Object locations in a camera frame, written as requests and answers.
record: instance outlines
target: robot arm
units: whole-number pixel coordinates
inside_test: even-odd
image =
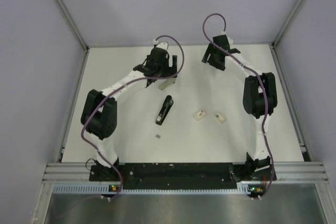
[[[248,125],[249,129],[247,130],[250,132],[247,162],[251,163],[251,172],[266,169],[270,165],[270,157],[265,145],[263,132],[261,130],[261,124],[265,116],[265,101],[256,76],[252,76],[251,72],[243,68],[243,66],[255,70],[264,83],[269,104],[269,115],[267,116],[264,125],[265,132],[268,131],[271,114],[277,106],[274,74],[262,73],[254,68],[242,57],[239,50],[230,48],[230,44],[232,44],[233,41],[226,35],[214,37],[213,42],[228,51],[230,54],[233,54],[241,62],[241,64],[239,64],[232,57],[225,55],[212,44],[209,44],[202,59],[203,63],[209,63],[211,66],[219,70],[230,70],[244,84],[243,106],[248,114],[248,116],[245,117],[247,121],[245,125]]]
[[[124,86],[119,92],[109,98],[104,106],[94,115],[89,122],[86,131],[89,133],[91,140],[98,146],[100,153],[111,163],[118,162],[118,156],[114,150],[114,142],[109,138],[117,127],[117,104],[122,103],[128,97],[135,94],[137,91],[151,85],[156,80],[146,79],[146,77],[169,77],[177,73],[177,56],[173,56],[173,65],[169,67],[168,43],[161,42],[154,46],[150,55],[147,55],[143,64],[137,65],[133,70],[122,80],[112,86],[101,91],[91,90],[88,93],[84,110],[81,116],[81,123],[84,125],[94,111],[97,105],[111,92]],[[168,79],[165,82],[174,82],[177,76]],[[97,155],[97,161],[110,167],[100,155]]]

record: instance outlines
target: purple cable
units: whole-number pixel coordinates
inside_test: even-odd
[[[96,114],[96,112],[99,110],[100,107],[102,107],[104,105],[104,103],[111,97],[113,96],[115,93],[119,92],[120,90],[122,90],[125,86],[128,86],[136,81],[141,81],[141,80],[165,80],[165,79],[169,79],[169,78],[172,78],[174,76],[177,76],[182,68],[183,68],[183,65],[184,65],[184,51],[183,51],[183,48],[182,46],[180,45],[180,43],[175,39],[173,38],[172,36],[169,36],[169,35],[161,35],[161,36],[158,36],[158,38],[156,38],[155,40],[158,40],[160,38],[169,38],[171,40],[173,40],[177,45],[178,47],[180,48],[181,50],[181,53],[182,53],[182,64],[181,64],[181,67],[179,68],[179,70],[177,71],[177,73],[171,75],[171,76],[168,76],[168,77],[141,77],[141,78],[137,78],[137,79],[134,79],[134,80],[131,80],[129,82],[127,82],[124,86],[121,86],[119,88],[117,88],[116,90],[112,91],[111,93],[109,93],[99,104],[98,106],[94,109],[94,111],[91,113],[91,115],[89,116],[89,118],[87,119],[87,121],[85,122],[83,128],[82,128],[82,131],[81,131],[81,137],[82,139],[87,142],[88,144],[90,144],[93,148],[96,149],[96,151],[98,152],[98,155],[107,163],[109,164],[113,170],[115,170],[115,172],[118,174],[119,178],[120,178],[120,186],[118,188],[118,191],[117,193],[111,198],[111,199],[114,199],[118,196],[118,194],[120,193],[121,191],[121,188],[122,188],[122,176],[120,174],[120,172],[118,171],[118,169],[111,163],[109,162],[99,151],[98,147],[96,144],[92,143],[91,141],[89,141],[88,139],[85,138],[84,136],[84,132],[85,132],[85,129],[87,128],[87,126],[89,125],[90,121],[92,120],[93,116]]]
[[[266,118],[267,118],[267,115],[268,115],[268,100],[267,100],[266,89],[265,89],[264,83],[262,82],[262,79],[260,78],[260,76],[258,75],[258,73],[257,73],[255,70],[253,70],[253,69],[251,69],[251,68],[249,68],[249,67],[246,67],[246,66],[245,66],[244,64],[242,64],[242,62],[241,62],[240,60],[238,60],[235,56],[233,56],[232,54],[230,54],[228,51],[224,50],[224,49],[221,48],[220,46],[216,45],[216,44],[215,44],[215,43],[214,43],[214,42],[207,36],[207,34],[206,34],[206,32],[205,32],[205,23],[206,23],[206,21],[207,21],[210,17],[212,17],[212,16],[220,16],[220,17],[223,19],[223,21],[224,21],[224,31],[225,31],[225,29],[226,29],[226,20],[225,20],[224,16],[221,15],[221,14],[219,14],[219,13],[212,13],[212,14],[210,14],[209,16],[207,16],[207,17],[205,18],[204,22],[203,22],[203,34],[204,34],[205,38],[206,38],[212,45],[214,45],[216,48],[218,48],[219,50],[221,50],[222,52],[224,52],[226,55],[232,57],[238,64],[242,65],[243,68],[245,68],[246,70],[248,70],[248,71],[252,72],[253,74],[255,74],[256,77],[257,77],[257,79],[258,79],[258,82],[259,82],[259,84],[260,84],[260,87],[261,87],[261,89],[262,89],[262,92],[263,92],[262,94],[263,94],[263,96],[264,96],[264,101],[265,101],[265,116],[264,116],[264,119],[263,119],[263,121],[262,121],[262,123],[261,123],[261,130],[262,130],[262,134],[263,134],[263,136],[264,136],[264,140],[265,140],[265,145],[266,145],[267,151],[268,151],[269,156],[270,156],[270,158],[271,158],[271,165],[272,165],[272,174],[271,174],[271,178],[270,178],[270,180],[269,180],[268,187],[266,188],[265,193],[264,193],[264,194],[261,196],[261,198],[260,198],[260,199],[263,199],[263,198],[268,194],[268,192],[269,192],[269,188],[271,187],[271,184],[272,184],[272,182],[273,182],[273,180],[274,180],[274,175],[275,175],[275,170],[274,170],[274,159],[273,159],[273,155],[272,155],[271,149],[270,149],[270,147],[269,147],[269,144],[268,144],[268,141],[267,141],[266,132],[265,132],[265,122],[266,122]]]

